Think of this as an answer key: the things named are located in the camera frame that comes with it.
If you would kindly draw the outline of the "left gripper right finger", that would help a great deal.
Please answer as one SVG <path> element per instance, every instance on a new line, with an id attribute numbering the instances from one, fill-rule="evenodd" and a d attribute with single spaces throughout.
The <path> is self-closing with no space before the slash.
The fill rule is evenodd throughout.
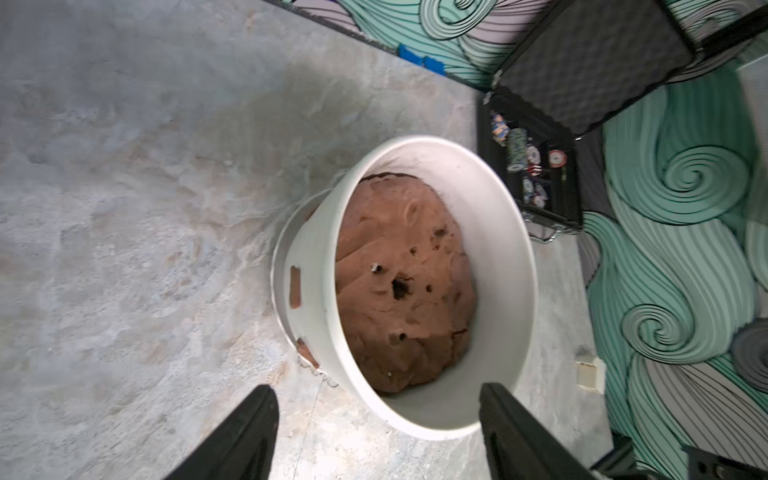
<path id="1" fill-rule="evenodd" d="M 503 385 L 482 385 L 479 419 L 493 479 L 593 477 Z"/>

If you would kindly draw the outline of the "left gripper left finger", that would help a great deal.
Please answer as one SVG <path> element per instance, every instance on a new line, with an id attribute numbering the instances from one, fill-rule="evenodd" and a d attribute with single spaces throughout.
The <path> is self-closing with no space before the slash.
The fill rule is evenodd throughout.
<path id="1" fill-rule="evenodd" d="M 267 479 L 276 446 L 275 391 L 257 386 L 170 474 L 169 479 Z"/>

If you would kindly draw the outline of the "white ceramic pot with mud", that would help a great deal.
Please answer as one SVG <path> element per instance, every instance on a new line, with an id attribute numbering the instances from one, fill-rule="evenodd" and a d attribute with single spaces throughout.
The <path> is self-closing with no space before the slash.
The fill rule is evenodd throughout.
<path id="1" fill-rule="evenodd" d="M 382 144 L 299 207 L 270 280 L 302 359 L 416 438 L 475 432 L 482 386 L 513 388 L 532 341 L 520 210 L 483 160 L 436 136 Z"/>

